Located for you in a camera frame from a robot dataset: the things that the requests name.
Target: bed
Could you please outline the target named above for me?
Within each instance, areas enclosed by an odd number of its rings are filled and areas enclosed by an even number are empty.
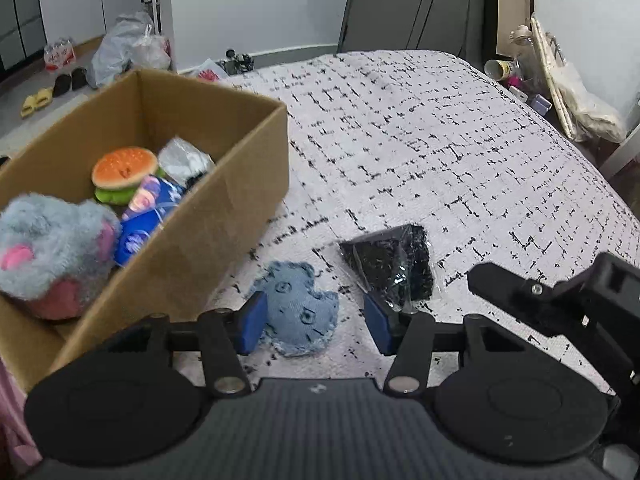
[[[337,241],[406,222],[423,225],[438,289],[423,305],[436,320],[484,314],[606,390],[562,337],[547,339],[472,296],[465,273],[496,262],[547,284],[611,251],[640,264],[640,224],[598,171],[543,118],[455,56],[432,51],[324,56],[225,80],[289,109],[290,188],[257,247],[210,306],[239,308],[272,260],[306,261],[316,289],[340,294],[335,335],[309,357],[267,346],[242,358],[250,379],[374,377],[381,356],[365,326],[362,294]],[[196,383],[196,357],[177,367]],[[435,354],[430,384],[457,368]]]

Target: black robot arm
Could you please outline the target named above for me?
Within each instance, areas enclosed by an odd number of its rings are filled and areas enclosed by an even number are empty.
[[[640,450],[640,270],[610,253],[552,288],[495,264],[467,275],[473,294],[549,337],[564,335],[616,393],[605,435]]]

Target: black slipper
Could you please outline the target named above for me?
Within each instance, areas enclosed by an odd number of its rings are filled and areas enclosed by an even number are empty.
[[[53,84],[53,97],[60,97],[69,92],[71,88],[71,76],[69,74],[60,74]]]
[[[75,91],[83,86],[86,86],[86,70],[79,66],[71,73],[71,89]]]

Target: toy hamburger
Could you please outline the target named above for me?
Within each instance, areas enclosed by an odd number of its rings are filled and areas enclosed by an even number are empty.
[[[121,148],[95,163],[91,180],[99,202],[127,205],[148,174],[162,176],[156,156],[145,148]]]

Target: plastic bag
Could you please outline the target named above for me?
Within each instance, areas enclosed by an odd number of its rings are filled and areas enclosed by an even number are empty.
[[[164,36],[151,34],[152,25],[147,25],[144,38],[133,44],[131,63],[134,68],[157,68],[168,70],[171,57],[168,54],[169,43]]]
[[[549,72],[566,106],[585,130],[611,142],[626,139],[626,128],[617,110],[589,93],[575,66],[568,62],[551,67]]]
[[[434,291],[424,228],[405,224],[340,243],[342,257],[365,291],[375,291],[396,311],[414,312],[412,302],[428,300]]]
[[[76,61],[76,51],[69,38],[61,38],[44,48],[44,68],[47,72],[57,72],[62,67]]]
[[[213,169],[211,157],[180,137],[174,137],[158,153],[162,170],[185,187],[189,179]]]
[[[147,25],[153,25],[153,20],[146,12],[117,17],[91,60],[87,71],[89,85],[98,88],[112,83],[129,67],[133,45],[144,37]]]
[[[205,79],[206,81],[217,81],[218,79],[228,77],[228,74],[218,63],[207,59],[203,64],[194,68],[189,76]]]

